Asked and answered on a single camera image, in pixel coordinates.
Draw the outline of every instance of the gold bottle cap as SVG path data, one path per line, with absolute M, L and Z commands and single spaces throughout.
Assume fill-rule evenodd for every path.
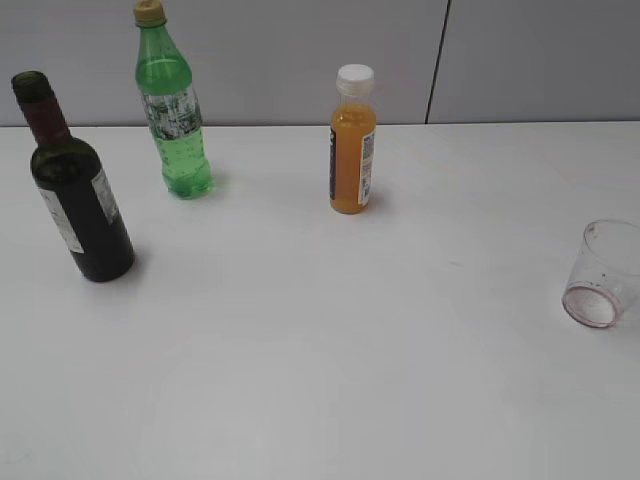
M 133 14 L 139 27 L 158 27 L 167 22 L 160 0 L 140 0 L 133 7 Z

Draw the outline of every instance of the bottle cap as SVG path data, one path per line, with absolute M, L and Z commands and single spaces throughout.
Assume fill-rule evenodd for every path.
M 338 70 L 336 87 L 349 97 L 367 95 L 373 90 L 373 70 L 366 65 L 345 65 Z
M 133 7 L 133 14 L 139 27 L 159 27 L 167 23 L 160 0 L 140 0 Z
M 18 103 L 34 103 L 53 97 L 49 80 L 42 72 L 22 72 L 11 79 Z

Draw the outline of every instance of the bottle neck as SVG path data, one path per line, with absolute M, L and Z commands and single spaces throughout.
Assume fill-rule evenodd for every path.
M 369 105 L 369 94 L 365 95 L 345 95 L 340 94 L 341 105 Z
M 140 27 L 139 58 L 180 55 L 165 25 Z
M 71 138 L 55 96 L 39 102 L 21 103 L 20 109 L 38 145 L 61 145 Z

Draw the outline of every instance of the gray wall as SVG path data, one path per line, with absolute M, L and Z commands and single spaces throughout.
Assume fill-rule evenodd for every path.
M 6 1 L 0 125 L 23 124 L 12 74 L 49 75 L 70 123 L 144 122 L 134 0 Z M 446 0 L 165 0 L 207 123 L 326 123 L 345 63 L 378 78 L 382 122 L 422 123 Z
M 452 0 L 430 123 L 640 119 L 637 0 Z

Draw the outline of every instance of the clear plastic cup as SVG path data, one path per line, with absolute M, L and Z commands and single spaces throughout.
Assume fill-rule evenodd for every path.
M 562 305 L 576 321 L 614 325 L 640 296 L 640 227 L 619 220 L 587 225 Z

